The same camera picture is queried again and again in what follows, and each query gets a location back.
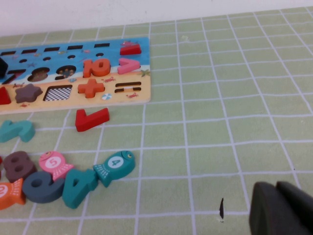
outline small black speck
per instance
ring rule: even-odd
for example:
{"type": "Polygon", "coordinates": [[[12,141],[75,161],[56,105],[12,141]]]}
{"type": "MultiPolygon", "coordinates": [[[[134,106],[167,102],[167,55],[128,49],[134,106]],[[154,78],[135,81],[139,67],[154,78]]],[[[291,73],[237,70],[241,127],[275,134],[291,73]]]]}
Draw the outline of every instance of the small black speck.
{"type": "Polygon", "coordinates": [[[224,219],[224,198],[222,198],[221,204],[220,204],[220,217],[224,219]]]}

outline blue puzzle board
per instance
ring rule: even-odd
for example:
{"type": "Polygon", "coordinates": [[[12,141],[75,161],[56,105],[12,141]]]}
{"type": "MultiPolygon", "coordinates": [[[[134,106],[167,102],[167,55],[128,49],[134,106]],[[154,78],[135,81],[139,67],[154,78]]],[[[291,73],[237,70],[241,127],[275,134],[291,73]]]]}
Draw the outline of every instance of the blue puzzle board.
{"type": "Polygon", "coordinates": [[[150,100],[150,52],[149,38],[147,37],[17,47],[0,50],[0,55],[8,64],[6,75],[0,79],[0,83],[8,90],[12,101],[11,104],[0,106],[0,114],[122,104],[125,102],[141,103],[150,100]],[[122,47],[137,44],[141,48],[140,54],[120,55],[122,47]],[[87,80],[83,78],[84,61],[92,60],[94,62],[103,58],[110,61],[110,74],[105,77],[91,78],[96,78],[97,82],[104,83],[105,91],[96,94],[92,100],[86,100],[82,94],[73,92],[79,84],[87,83],[87,80]],[[141,67],[127,74],[118,74],[117,68],[120,58],[139,61],[141,67]],[[149,76],[145,76],[144,71],[149,71],[147,73],[149,76]],[[131,87],[125,88],[123,94],[114,92],[114,85],[117,83],[138,81],[141,82],[141,92],[132,90],[131,87]],[[43,94],[36,101],[21,106],[15,102],[15,90],[27,84],[40,87],[43,94]],[[69,85],[71,86],[69,97],[64,100],[45,101],[51,87],[64,86],[68,88],[69,85]]]}

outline brown starfish shape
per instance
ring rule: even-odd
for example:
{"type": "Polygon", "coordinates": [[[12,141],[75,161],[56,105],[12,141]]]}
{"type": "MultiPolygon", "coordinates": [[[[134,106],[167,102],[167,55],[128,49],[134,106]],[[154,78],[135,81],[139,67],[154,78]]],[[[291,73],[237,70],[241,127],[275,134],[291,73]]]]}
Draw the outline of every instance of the brown starfish shape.
{"type": "Polygon", "coordinates": [[[37,97],[43,93],[40,87],[35,87],[33,84],[28,84],[25,87],[18,88],[15,92],[15,99],[17,103],[34,102],[37,97]]]}

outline number puzzle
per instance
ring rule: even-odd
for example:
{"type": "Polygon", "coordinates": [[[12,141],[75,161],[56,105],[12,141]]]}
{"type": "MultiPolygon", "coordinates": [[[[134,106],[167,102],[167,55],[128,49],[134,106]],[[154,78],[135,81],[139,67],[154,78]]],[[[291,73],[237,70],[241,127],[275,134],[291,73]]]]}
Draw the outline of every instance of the number puzzle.
{"type": "Polygon", "coordinates": [[[148,38],[17,47],[0,56],[8,65],[0,77],[0,114],[151,98],[148,38]]]}

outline number 5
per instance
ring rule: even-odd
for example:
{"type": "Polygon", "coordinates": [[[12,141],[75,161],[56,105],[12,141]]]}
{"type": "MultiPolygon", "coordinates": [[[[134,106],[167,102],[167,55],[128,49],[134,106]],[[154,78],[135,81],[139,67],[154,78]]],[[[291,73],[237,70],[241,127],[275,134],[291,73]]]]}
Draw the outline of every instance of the number 5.
{"type": "Polygon", "coordinates": [[[55,159],[50,160],[51,165],[56,165],[58,162],[55,159]]]}

